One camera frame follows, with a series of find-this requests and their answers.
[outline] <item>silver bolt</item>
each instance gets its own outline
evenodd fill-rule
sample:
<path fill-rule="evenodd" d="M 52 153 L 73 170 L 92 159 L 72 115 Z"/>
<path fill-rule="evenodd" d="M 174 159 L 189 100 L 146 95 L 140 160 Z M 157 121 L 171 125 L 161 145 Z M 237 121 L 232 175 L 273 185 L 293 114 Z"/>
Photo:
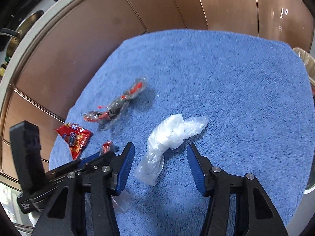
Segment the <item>silver bolt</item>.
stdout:
<path fill-rule="evenodd" d="M 217 173 L 217 172 L 220 172 L 220 171 L 221 171 L 221 168 L 220 168 L 220 167 L 217 167 L 217 166 L 213 166 L 213 167 L 212 167 L 212 171 Z"/>
<path fill-rule="evenodd" d="M 111 170 L 111 167 L 110 166 L 104 166 L 104 167 L 102 167 L 102 171 L 103 172 L 108 172 L 108 171 L 110 171 Z"/>
<path fill-rule="evenodd" d="M 74 172 L 70 172 L 70 173 L 68 173 L 68 175 L 67 175 L 67 177 L 68 178 L 74 178 L 76 176 L 76 174 L 74 173 Z"/>
<path fill-rule="evenodd" d="M 246 174 L 246 177 L 249 179 L 249 180 L 253 180 L 255 178 L 255 176 L 252 174 L 252 173 L 247 173 Z"/>

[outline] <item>crumpled plastic bag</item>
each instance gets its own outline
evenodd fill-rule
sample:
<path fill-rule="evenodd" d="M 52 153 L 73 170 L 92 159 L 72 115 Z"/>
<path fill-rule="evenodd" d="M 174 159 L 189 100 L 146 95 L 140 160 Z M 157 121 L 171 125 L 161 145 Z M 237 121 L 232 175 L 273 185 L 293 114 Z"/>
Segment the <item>crumpled plastic bag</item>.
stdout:
<path fill-rule="evenodd" d="M 145 184 L 155 186 L 164 166 L 163 153 L 176 149 L 185 139 L 200 134 L 207 126 L 209 118 L 191 117 L 184 120 L 175 114 L 162 121 L 150 134 L 148 151 L 137 166 L 134 175 Z"/>

